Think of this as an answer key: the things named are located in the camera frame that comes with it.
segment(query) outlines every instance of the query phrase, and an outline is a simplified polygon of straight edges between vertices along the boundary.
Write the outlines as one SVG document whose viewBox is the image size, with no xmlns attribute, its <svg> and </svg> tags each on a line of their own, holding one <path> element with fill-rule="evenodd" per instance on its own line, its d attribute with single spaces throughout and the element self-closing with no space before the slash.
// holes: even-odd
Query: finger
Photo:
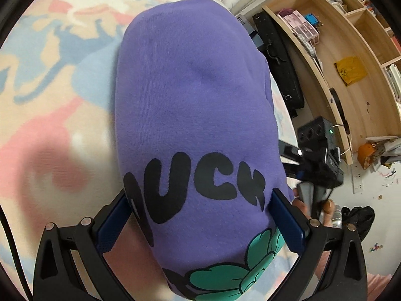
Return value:
<svg viewBox="0 0 401 301">
<path fill-rule="evenodd" d="M 310 215 L 309 215 L 309 209 L 307 207 L 307 205 L 305 203 L 303 203 L 302 201 L 300 201 L 298 198 L 295 198 L 292 202 L 292 205 L 295 207 L 298 207 L 301 212 L 306 216 L 306 218 L 310 219 Z"/>
<path fill-rule="evenodd" d="M 323 225 L 324 226 L 328 226 L 328 227 L 332 227 L 333 223 L 332 223 L 332 218 L 333 218 L 333 214 L 336 210 L 336 205 L 334 204 L 334 201 L 332 201 L 331 199 L 327 200 L 324 205 L 323 205 Z"/>
</svg>

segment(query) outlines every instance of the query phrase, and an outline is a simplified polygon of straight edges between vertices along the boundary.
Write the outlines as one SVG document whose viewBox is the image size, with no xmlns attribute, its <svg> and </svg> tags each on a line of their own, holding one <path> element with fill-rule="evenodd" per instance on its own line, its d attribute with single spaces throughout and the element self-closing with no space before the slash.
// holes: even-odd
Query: black cloth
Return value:
<svg viewBox="0 0 401 301">
<path fill-rule="evenodd" d="M 352 210 L 343 207 L 341 212 L 342 225 L 345 226 L 349 223 L 354 224 L 358 231 L 360 241 L 363 241 L 372 227 L 374 221 L 374 209 L 370 206 L 354 207 Z"/>
</svg>

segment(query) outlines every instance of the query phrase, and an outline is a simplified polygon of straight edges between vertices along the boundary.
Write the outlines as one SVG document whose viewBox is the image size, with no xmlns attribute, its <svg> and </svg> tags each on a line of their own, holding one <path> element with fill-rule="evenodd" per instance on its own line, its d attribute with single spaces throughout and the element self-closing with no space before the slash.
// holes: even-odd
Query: green cartoon print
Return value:
<svg viewBox="0 0 401 301">
<path fill-rule="evenodd" d="M 274 234 L 271 228 L 268 228 L 248 245 L 245 266 L 218 264 L 191 272 L 190 285 L 206 292 L 198 294 L 195 300 L 236 300 L 260 278 L 283 245 L 284 239 L 278 228 Z"/>
</svg>

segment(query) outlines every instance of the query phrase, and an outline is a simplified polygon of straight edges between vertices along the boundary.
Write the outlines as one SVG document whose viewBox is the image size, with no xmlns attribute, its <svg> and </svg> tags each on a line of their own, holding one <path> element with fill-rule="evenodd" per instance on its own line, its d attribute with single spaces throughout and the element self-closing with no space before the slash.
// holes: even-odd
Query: patterned bedsheet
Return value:
<svg viewBox="0 0 401 301">
<path fill-rule="evenodd" d="M 75 225 L 121 190 L 113 123 L 119 45 L 137 14 L 173 1 L 36 0 L 1 47 L 0 203 L 30 285 L 46 223 Z M 280 138 L 296 143 L 274 80 L 272 89 Z M 105 258 L 136 300 L 182 299 L 170 292 L 135 221 Z M 240 300 L 266 300 L 295 259 L 284 247 Z M 2 230 L 0 260 L 22 291 Z"/>
</svg>

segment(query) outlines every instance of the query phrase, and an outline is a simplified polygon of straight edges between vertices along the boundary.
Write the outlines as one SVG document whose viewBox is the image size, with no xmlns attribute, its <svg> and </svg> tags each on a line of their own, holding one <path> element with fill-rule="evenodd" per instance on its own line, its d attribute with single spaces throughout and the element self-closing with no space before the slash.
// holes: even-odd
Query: black bag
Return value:
<svg viewBox="0 0 401 301">
<path fill-rule="evenodd" d="M 354 207 L 350 210 L 347 207 L 341 209 L 342 226 L 348 223 L 354 224 L 358 231 L 360 241 L 362 242 L 365 236 L 369 233 L 374 221 L 374 209 L 370 206 Z"/>
<path fill-rule="evenodd" d="M 304 107 L 304 96 L 287 48 L 280 36 L 280 26 L 269 16 L 266 11 L 253 16 L 259 36 L 266 47 L 262 52 L 269 64 L 269 69 L 284 98 L 285 105 L 291 114 L 296 116 L 296 109 Z"/>
</svg>

